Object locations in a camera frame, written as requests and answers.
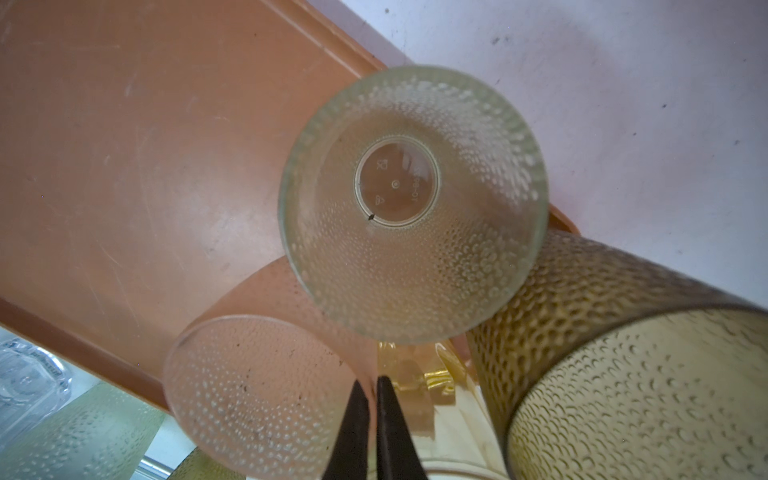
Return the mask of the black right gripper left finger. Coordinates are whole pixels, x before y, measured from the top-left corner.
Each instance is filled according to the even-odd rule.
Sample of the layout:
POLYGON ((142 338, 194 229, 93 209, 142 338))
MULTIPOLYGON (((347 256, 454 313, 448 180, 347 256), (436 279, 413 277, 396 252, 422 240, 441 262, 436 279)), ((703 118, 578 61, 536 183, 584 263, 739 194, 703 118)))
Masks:
POLYGON ((356 381, 323 480, 367 479, 370 420, 368 397, 356 381))

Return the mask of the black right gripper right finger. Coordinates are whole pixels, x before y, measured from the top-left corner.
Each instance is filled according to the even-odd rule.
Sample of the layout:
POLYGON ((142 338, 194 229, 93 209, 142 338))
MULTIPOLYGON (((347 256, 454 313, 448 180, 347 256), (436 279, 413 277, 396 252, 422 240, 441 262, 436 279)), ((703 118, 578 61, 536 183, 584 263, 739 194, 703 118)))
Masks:
POLYGON ((376 400, 378 480, 427 480, 391 379, 379 376, 376 400))

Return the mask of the yellow faceted glass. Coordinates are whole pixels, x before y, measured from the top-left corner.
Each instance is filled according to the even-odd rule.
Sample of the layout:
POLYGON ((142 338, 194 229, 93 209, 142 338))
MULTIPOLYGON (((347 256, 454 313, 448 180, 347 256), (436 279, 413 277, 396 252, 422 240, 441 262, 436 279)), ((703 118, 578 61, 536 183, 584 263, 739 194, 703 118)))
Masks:
POLYGON ((430 479, 506 479, 477 374, 450 340, 378 345, 378 373, 390 378, 430 479))

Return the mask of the pink textured glass front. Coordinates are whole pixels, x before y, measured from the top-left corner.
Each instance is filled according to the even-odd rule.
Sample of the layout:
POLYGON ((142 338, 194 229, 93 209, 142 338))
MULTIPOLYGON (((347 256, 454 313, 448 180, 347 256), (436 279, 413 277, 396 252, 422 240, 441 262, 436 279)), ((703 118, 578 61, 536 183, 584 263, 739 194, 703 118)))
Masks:
POLYGON ((377 345, 324 315, 279 258, 177 338, 166 402, 208 456, 253 479, 318 479, 350 393, 375 398, 377 345))

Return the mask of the olive brown textured glass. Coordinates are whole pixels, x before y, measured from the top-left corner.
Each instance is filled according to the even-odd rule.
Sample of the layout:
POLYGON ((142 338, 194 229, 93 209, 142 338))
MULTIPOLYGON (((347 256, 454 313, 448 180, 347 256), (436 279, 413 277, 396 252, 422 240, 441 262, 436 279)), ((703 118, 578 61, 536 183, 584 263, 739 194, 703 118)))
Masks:
POLYGON ((767 475, 767 312, 744 299, 551 231, 468 342, 515 479, 767 475))

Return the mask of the pale green glass front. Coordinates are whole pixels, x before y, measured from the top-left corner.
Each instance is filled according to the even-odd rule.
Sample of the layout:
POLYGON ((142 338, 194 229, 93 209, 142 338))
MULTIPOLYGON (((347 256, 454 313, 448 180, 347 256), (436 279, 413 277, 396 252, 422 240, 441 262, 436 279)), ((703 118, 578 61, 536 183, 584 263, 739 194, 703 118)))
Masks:
POLYGON ((1 452, 3 479, 129 479, 166 414, 99 383, 1 452))

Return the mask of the pale green textured glass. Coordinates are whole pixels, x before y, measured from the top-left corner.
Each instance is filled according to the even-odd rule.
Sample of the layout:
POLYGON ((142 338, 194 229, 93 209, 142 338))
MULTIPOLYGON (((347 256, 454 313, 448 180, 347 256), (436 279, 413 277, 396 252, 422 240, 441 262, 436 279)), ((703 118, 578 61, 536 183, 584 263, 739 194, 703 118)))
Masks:
POLYGON ((328 100, 295 141, 278 218, 290 266, 331 321, 414 344, 492 317, 531 271, 548 176, 518 110, 468 74, 380 71, 328 100))

